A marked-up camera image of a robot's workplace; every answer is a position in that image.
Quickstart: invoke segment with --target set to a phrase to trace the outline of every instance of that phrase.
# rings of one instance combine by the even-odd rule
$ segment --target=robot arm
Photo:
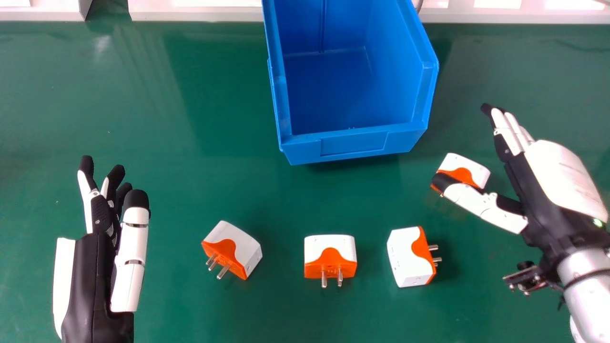
[[[608,211],[593,180],[566,147],[534,140],[503,109],[484,104],[481,110],[490,119],[496,152],[520,201],[485,193],[485,182],[473,181],[486,181],[477,176],[486,168],[452,154],[433,177],[433,189],[541,249],[539,266],[520,263],[519,272],[504,277],[506,284],[526,296],[547,286],[563,292],[575,341],[610,342]]]
[[[81,160],[77,178],[87,234],[57,240],[53,316],[62,342],[133,341],[150,211],[144,191],[128,183],[119,187],[124,175],[117,165],[98,190],[93,159]]]

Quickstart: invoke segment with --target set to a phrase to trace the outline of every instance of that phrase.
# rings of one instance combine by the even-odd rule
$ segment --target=white and orange plug adapter
[[[398,287],[429,284],[436,276],[436,267],[442,261],[432,257],[438,245],[428,245],[421,226],[392,230],[387,240],[387,254]]]
[[[329,278],[341,287],[344,278],[356,274],[356,241],[346,234],[320,234],[305,237],[305,278],[321,279],[326,288]]]
[[[224,220],[216,224],[201,245],[209,257],[207,269],[211,272],[217,265],[223,267],[216,276],[218,280],[228,271],[247,279],[263,257],[260,244],[254,238]]]

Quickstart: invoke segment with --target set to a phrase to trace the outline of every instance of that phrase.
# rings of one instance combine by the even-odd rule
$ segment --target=green work surface
[[[57,342],[56,239],[79,238],[76,169],[124,164],[151,199],[136,342],[571,342],[551,290],[501,277],[539,253],[438,199],[455,152],[513,195],[482,102],[579,154],[610,201],[608,26],[428,25],[441,63],[413,152],[291,167],[278,150],[262,24],[132,23],[117,6],[87,23],[0,24],[0,342]],[[217,281],[201,241],[219,220],[254,236],[248,281]],[[391,229],[421,225],[443,257],[428,286],[399,289]],[[356,238],[356,277],[303,278],[303,238]]]

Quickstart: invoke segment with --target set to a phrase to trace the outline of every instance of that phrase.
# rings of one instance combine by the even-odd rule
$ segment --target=metal prong
[[[211,272],[211,271],[213,271],[213,270],[214,270],[214,267],[216,267],[216,265],[217,265],[217,264],[218,264],[218,260],[217,260],[217,259],[215,259],[214,261],[212,261],[212,264],[211,264],[211,265],[210,265],[210,266],[207,268],[207,269],[208,269],[208,271],[210,271],[210,272]]]
[[[210,256],[209,259],[207,259],[206,265],[210,265],[210,263],[212,263],[212,261],[214,261],[214,259],[216,259],[218,255],[216,254],[212,254],[212,256]]]
[[[339,268],[339,272],[337,273],[337,286],[341,287],[342,284],[343,284],[343,272],[341,271],[341,268]]]
[[[220,280],[223,278],[224,274],[227,274],[227,272],[229,271],[229,265],[227,264],[226,266],[224,266],[222,268],[222,270],[220,271],[220,273],[218,273],[218,275],[216,276],[216,279]]]
[[[326,272],[324,270],[322,270],[322,288],[326,288],[326,286],[328,286],[328,283],[326,280]]]

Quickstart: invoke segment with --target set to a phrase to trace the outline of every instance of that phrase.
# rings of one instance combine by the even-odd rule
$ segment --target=blue storage container
[[[428,128],[439,61],[410,0],[262,0],[290,164],[403,153]]]

